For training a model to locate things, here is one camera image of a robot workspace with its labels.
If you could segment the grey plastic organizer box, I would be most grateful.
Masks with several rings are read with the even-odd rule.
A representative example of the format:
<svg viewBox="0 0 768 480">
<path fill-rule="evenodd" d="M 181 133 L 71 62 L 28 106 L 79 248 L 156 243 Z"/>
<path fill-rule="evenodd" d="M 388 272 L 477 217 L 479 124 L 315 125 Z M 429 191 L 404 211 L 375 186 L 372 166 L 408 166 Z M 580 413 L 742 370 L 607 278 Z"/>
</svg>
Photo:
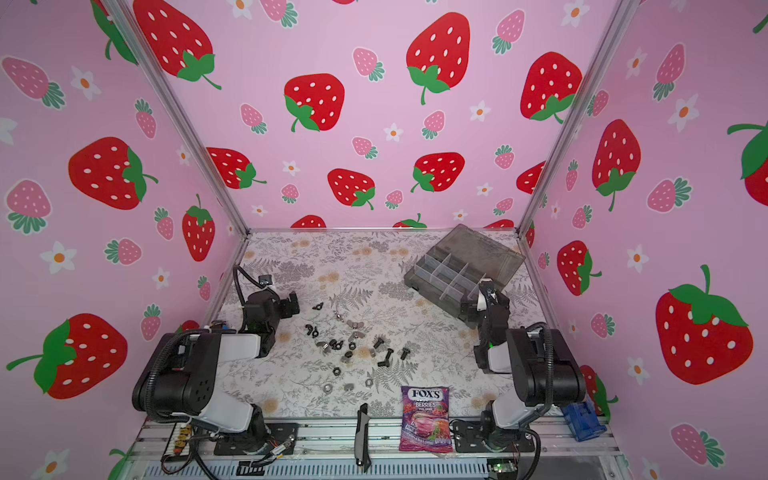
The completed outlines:
<svg viewBox="0 0 768 480">
<path fill-rule="evenodd" d="M 483 317 L 478 310 L 480 283 L 489 280 L 503 290 L 524 260 L 504 244 L 459 225 L 419 258 L 405 273 L 404 283 L 475 329 Z"/>
</svg>

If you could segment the silver wing nuts pile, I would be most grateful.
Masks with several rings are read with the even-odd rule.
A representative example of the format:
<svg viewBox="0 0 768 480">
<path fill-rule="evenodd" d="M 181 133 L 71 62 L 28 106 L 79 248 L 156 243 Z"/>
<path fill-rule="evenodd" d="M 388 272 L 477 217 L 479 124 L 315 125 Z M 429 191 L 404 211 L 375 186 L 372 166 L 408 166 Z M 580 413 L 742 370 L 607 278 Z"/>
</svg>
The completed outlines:
<svg viewBox="0 0 768 480">
<path fill-rule="evenodd" d="M 335 312 L 334 316 L 338 322 L 346 325 L 350 329 L 350 335 L 348 338 L 349 342 L 352 342 L 353 340 L 362 339 L 366 336 L 366 333 L 363 331 L 363 327 L 364 327 L 363 322 L 354 322 L 352 320 L 346 319 L 339 312 Z"/>
</svg>

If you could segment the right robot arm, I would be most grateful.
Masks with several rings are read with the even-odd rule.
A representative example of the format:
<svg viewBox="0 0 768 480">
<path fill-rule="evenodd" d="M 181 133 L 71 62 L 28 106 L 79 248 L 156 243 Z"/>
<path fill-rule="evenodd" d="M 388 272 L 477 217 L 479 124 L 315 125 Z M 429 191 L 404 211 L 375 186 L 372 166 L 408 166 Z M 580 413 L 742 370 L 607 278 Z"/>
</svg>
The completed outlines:
<svg viewBox="0 0 768 480">
<path fill-rule="evenodd" d="M 479 286 L 479 344 L 475 360 L 485 373 L 509 374 L 513 389 L 481 414 L 481 437 L 500 451 L 530 434 L 531 424 L 552 407 L 585 399 L 586 381 L 561 332 L 545 322 L 509 326 L 509 299 L 490 280 Z"/>
</svg>

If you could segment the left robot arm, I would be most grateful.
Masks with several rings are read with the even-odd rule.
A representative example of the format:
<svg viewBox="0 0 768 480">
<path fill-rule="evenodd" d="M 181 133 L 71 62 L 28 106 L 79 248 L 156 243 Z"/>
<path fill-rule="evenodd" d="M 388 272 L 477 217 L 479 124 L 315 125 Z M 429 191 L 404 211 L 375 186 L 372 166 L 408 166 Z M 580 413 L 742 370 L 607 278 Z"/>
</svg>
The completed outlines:
<svg viewBox="0 0 768 480">
<path fill-rule="evenodd" d="M 268 425 L 263 410 L 216 385 L 218 367 L 266 358 L 279 323 L 300 313 L 297 295 L 282 299 L 271 289 L 245 300 L 239 330 L 212 326 L 166 334 L 134 387 L 136 410 L 160 424 L 191 426 L 216 443 L 217 455 L 290 454 L 296 424 Z"/>
</svg>

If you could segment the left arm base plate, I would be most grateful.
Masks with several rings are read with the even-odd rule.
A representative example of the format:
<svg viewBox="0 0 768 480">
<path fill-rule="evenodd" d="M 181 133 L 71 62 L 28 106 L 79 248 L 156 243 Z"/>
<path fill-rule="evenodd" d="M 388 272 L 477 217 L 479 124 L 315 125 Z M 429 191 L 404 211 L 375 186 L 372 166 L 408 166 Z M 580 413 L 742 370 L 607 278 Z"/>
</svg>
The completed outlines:
<svg viewBox="0 0 768 480">
<path fill-rule="evenodd" d="M 298 423 L 268 422 L 263 428 L 254 427 L 238 434 L 222 434 L 215 443 L 213 455 L 268 456 L 274 450 L 278 456 L 292 455 L 298 430 Z"/>
</svg>

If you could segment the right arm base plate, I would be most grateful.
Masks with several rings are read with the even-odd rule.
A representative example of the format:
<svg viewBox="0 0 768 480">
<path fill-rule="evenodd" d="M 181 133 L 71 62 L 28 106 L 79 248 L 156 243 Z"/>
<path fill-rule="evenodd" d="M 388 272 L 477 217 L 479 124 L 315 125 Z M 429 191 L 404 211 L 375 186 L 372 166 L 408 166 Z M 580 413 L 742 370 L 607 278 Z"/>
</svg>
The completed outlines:
<svg viewBox="0 0 768 480">
<path fill-rule="evenodd" d="M 518 430 L 501 429 L 492 420 L 452 419 L 449 428 L 459 453 L 533 453 L 532 436 Z"/>
</svg>

